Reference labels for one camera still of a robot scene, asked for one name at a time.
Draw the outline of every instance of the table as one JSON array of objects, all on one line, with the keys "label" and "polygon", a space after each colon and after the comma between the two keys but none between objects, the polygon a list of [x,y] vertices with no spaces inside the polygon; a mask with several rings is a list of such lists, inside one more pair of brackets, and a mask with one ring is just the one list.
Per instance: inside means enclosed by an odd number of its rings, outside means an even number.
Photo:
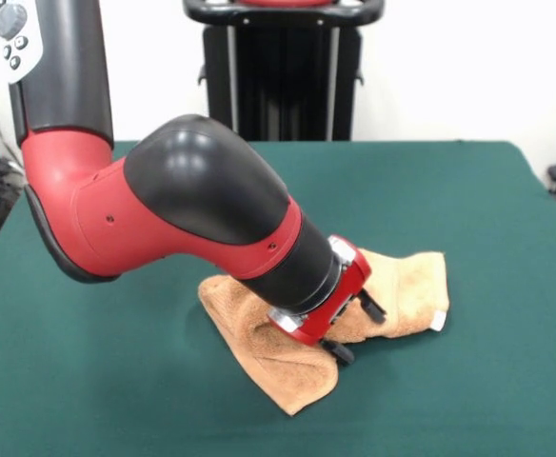
[{"label": "table", "polygon": [[445,252],[444,331],[353,347],[338,387],[288,418],[197,299],[213,266],[170,257],[78,284],[21,199],[0,234],[0,456],[556,456],[556,205],[522,153],[255,146],[327,234]]}]

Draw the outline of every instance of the white tag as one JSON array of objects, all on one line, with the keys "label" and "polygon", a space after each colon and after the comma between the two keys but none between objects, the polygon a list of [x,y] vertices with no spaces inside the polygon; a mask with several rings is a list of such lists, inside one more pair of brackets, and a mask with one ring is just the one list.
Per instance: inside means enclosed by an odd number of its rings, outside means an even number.
[{"label": "white tag", "polygon": [[430,323],[430,328],[434,331],[443,330],[443,326],[446,324],[447,313],[445,311],[434,311],[434,318]]}]

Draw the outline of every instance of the black metal frame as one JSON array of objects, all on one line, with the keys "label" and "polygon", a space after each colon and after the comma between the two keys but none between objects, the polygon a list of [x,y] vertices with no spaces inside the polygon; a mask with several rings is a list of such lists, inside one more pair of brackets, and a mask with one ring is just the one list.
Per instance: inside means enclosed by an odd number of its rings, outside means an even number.
[{"label": "black metal frame", "polygon": [[337,3],[310,8],[255,7],[242,3],[211,4],[184,0],[185,13],[194,21],[213,26],[359,27],[377,21],[384,0],[366,0],[346,7]]},{"label": "black metal frame", "polygon": [[211,118],[248,141],[350,139],[362,43],[356,28],[377,20],[384,0],[290,9],[184,1],[189,17],[209,24],[201,78]]}]

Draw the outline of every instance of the control button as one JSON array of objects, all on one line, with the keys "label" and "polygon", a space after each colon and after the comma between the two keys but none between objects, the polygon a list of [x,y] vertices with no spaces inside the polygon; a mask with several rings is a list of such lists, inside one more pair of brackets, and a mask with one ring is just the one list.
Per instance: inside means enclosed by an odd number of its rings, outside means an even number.
[{"label": "control button", "polygon": [[0,36],[10,40],[24,27],[27,18],[27,11],[22,5],[5,5],[0,9]]},{"label": "control button", "polygon": [[17,55],[11,57],[10,67],[12,70],[16,70],[18,67],[20,67],[20,57],[18,57]]},{"label": "control button", "polygon": [[15,39],[13,45],[17,50],[23,50],[28,43],[29,43],[29,39],[24,35],[20,35]]}]

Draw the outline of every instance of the towel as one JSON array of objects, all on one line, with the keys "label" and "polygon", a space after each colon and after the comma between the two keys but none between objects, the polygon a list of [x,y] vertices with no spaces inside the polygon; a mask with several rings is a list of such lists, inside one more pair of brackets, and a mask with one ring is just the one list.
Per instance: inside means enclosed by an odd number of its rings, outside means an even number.
[{"label": "towel", "polygon": [[[449,308],[443,253],[394,258],[360,251],[372,268],[365,289],[387,312],[387,319],[376,324],[355,299],[327,338],[351,344],[443,328]],[[268,304],[241,283],[227,275],[211,276],[200,284],[198,295],[238,363],[286,414],[295,415],[336,387],[339,369],[333,356],[275,328],[268,319]]]}]

